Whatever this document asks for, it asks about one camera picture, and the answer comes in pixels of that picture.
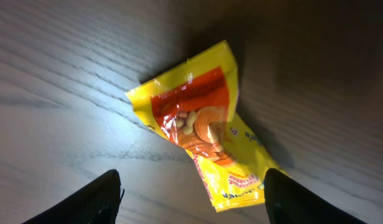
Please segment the yellow orange candy packet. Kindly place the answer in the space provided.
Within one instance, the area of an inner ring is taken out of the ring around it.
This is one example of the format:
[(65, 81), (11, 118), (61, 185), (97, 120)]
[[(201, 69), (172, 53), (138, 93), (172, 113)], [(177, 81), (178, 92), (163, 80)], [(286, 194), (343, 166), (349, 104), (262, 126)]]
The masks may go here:
[(215, 210), (262, 204), (276, 167), (236, 112), (238, 65), (226, 41), (127, 92), (136, 116), (193, 160)]

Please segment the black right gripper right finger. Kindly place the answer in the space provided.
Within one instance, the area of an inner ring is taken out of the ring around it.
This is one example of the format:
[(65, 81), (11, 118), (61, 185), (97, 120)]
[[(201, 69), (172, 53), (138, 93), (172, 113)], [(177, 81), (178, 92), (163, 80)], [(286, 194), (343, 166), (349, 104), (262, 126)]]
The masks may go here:
[(264, 197), (270, 224), (365, 224), (278, 169), (266, 172)]

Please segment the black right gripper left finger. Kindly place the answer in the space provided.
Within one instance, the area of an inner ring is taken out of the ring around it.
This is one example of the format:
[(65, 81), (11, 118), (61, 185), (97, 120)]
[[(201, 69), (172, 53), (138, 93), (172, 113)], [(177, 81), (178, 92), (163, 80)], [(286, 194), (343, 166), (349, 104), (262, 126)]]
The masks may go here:
[(108, 170), (26, 224), (115, 224), (124, 191), (119, 172)]

